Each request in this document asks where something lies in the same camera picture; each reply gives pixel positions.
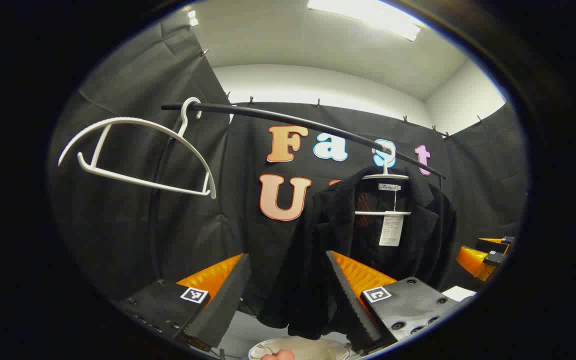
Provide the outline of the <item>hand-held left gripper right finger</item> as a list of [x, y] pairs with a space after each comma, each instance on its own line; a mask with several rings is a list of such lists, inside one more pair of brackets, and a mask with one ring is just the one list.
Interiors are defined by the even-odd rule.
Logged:
[[332, 250], [326, 258], [336, 317], [357, 353], [414, 337], [461, 305], [414, 276], [395, 280]]

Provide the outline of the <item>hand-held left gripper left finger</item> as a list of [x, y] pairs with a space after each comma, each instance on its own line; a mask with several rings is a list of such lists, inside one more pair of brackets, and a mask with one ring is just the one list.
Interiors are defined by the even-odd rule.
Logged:
[[211, 350], [231, 325], [250, 274], [249, 255], [240, 253], [176, 282], [158, 279], [118, 308], [160, 337]]

